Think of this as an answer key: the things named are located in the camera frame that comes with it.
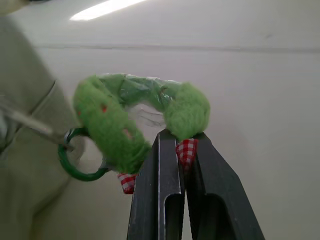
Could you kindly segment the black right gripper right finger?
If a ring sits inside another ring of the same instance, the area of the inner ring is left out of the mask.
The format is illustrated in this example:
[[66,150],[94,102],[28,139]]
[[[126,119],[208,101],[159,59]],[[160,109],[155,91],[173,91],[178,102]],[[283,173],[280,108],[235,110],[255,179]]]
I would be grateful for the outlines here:
[[194,240],[263,240],[243,185],[205,133],[197,134],[196,158],[187,183]]

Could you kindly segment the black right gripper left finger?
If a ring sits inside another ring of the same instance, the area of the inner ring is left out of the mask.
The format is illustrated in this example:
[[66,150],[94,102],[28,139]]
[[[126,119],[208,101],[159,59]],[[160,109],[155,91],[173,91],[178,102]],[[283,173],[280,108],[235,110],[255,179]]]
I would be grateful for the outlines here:
[[127,239],[180,240],[185,186],[176,138],[160,131],[135,179]]

